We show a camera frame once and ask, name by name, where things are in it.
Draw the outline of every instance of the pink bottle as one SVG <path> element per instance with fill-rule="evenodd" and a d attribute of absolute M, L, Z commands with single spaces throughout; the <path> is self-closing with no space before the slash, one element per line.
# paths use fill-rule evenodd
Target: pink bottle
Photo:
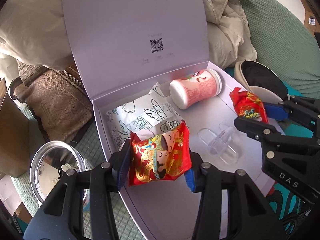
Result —
<path fill-rule="evenodd" d="M 191 76 L 172 80 L 171 98 L 180 109 L 187 109 L 195 102 L 214 97 L 221 92 L 222 82 L 213 69 L 204 69 Z"/>

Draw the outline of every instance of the white box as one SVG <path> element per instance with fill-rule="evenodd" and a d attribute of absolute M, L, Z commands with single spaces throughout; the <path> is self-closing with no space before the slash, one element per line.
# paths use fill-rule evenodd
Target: white box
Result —
<path fill-rule="evenodd" d="M 169 95 L 169 82 L 207 67 L 221 76 L 218 97 L 179 110 L 190 127 L 190 148 L 221 170 L 245 169 L 267 194 L 273 180 L 262 173 L 260 143 L 240 135 L 242 155 L 227 165 L 202 152 L 197 132 L 233 125 L 236 117 L 229 93 L 241 87 L 209 62 L 206 19 L 202 0 L 63 0 L 68 37 L 82 81 L 92 101 L 104 155 L 116 147 L 106 124 L 106 112 L 148 93 L 159 82 Z M 164 49 L 152 52 L 150 40 L 161 38 Z M 200 194 L 193 194 L 184 177 L 122 188 L 121 197 L 136 225 L 148 240 L 191 239 Z M 222 234 L 227 225 L 223 194 Z"/>

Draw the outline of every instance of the red candy wrapper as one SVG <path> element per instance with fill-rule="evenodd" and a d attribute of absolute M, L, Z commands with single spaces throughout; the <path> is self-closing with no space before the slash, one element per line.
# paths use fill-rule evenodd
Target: red candy wrapper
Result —
<path fill-rule="evenodd" d="M 152 180 L 176 180 L 191 169 L 189 130 L 183 121 L 164 134 L 141 141 L 131 132 L 134 151 L 129 171 L 129 186 Z"/>
<path fill-rule="evenodd" d="M 230 97 L 233 107 L 238 116 L 247 118 L 261 117 L 264 123 L 268 123 L 267 114 L 263 106 L 263 102 L 253 93 L 248 91 L 239 92 L 241 88 L 235 88 Z"/>

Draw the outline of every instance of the transparent plastic pacifier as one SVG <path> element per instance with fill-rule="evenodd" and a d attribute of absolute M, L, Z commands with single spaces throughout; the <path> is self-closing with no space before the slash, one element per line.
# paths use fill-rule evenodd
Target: transparent plastic pacifier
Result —
<path fill-rule="evenodd" d="M 232 147 L 236 145 L 236 128 L 223 124 L 219 125 L 219 128 L 221 132 L 218 135 L 210 129 L 203 128 L 199 130 L 198 136 L 212 155 L 219 156 L 227 164 L 235 164 L 239 158 L 239 153 Z"/>

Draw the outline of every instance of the white label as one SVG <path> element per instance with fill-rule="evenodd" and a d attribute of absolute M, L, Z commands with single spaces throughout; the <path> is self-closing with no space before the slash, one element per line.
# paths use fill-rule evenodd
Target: white label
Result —
<path fill-rule="evenodd" d="M 310 25 L 316 25 L 316 19 L 309 18 Z"/>

